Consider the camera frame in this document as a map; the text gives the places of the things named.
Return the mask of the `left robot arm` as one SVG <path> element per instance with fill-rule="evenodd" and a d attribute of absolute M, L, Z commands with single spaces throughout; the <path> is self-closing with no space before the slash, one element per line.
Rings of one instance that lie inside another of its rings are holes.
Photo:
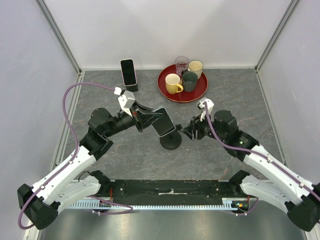
<path fill-rule="evenodd" d="M 168 121 L 164 107 L 151 109 L 134 103 L 128 112 L 122 111 L 117 116 L 101 107 L 91 113 L 88 132 L 82 140 L 76 140 L 73 152 L 52 172 L 38 182 L 29 186 L 22 184 L 17 190 L 18 204 L 21 212 L 18 226 L 22 225 L 22 216 L 31 221 L 31 226 L 38 230 L 48 227 L 68 206 L 92 195 L 106 196 L 110 191 L 109 178 L 96 171 L 80 183 L 68 186 L 81 171 L 99 160 L 113 145 L 109 139 L 128 128 L 136 127 L 138 131 L 156 125 L 163 127 Z"/>

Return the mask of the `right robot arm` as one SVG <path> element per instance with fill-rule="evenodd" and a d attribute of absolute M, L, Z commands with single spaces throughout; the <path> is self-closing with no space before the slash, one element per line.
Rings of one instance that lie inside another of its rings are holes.
<path fill-rule="evenodd" d="M 259 198 L 282 210 L 298 228 L 311 231 L 320 222 L 320 186 L 299 176 L 272 156 L 255 138 L 240 130 L 229 110 L 213 117 L 203 112 L 182 129 L 191 140 L 205 136 L 217 140 L 229 155 L 256 169 L 269 179 L 262 183 L 247 172 L 239 171 L 229 184 L 235 197 L 243 194 Z"/>

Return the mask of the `teal cased phone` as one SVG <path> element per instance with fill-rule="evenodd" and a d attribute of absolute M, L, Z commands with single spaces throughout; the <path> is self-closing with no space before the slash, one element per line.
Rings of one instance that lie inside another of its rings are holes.
<path fill-rule="evenodd" d="M 159 137 L 164 137 L 176 129 L 165 107 L 158 107 L 154 109 L 153 112 L 162 114 L 161 117 L 152 124 L 152 127 Z"/>

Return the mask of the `black folding phone stand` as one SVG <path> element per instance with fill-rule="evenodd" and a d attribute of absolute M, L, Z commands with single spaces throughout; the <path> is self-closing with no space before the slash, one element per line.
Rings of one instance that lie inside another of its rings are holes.
<path fill-rule="evenodd" d="M 130 91 L 130 92 L 133 92 L 133 93 L 139 91 L 139 87 L 138 87 L 137 84 L 126 86 L 125 88 L 126 88 L 127 91 Z"/>

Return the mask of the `cream cased phone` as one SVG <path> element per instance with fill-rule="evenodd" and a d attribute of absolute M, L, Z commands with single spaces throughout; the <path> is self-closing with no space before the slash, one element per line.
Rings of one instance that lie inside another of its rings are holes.
<path fill-rule="evenodd" d="M 137 77 L 133 59 L 122 59 L 120 61 L 120 66 L 124 85 L 126 87 L 136 85 Z"/>

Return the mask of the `black round base phone holder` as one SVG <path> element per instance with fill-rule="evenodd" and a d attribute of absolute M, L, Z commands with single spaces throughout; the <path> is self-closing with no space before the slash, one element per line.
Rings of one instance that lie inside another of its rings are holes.
<path fill-rule="evenodd" d="M 182 129 L 181 124 L 175 125 L 175 130 L 168 133 L 167 135 L 160 137 L 159 141 L 163 148 L 166 150 L 175 150 L 182 143 L 182 137 L 180 134 L 180 130 Z"/>

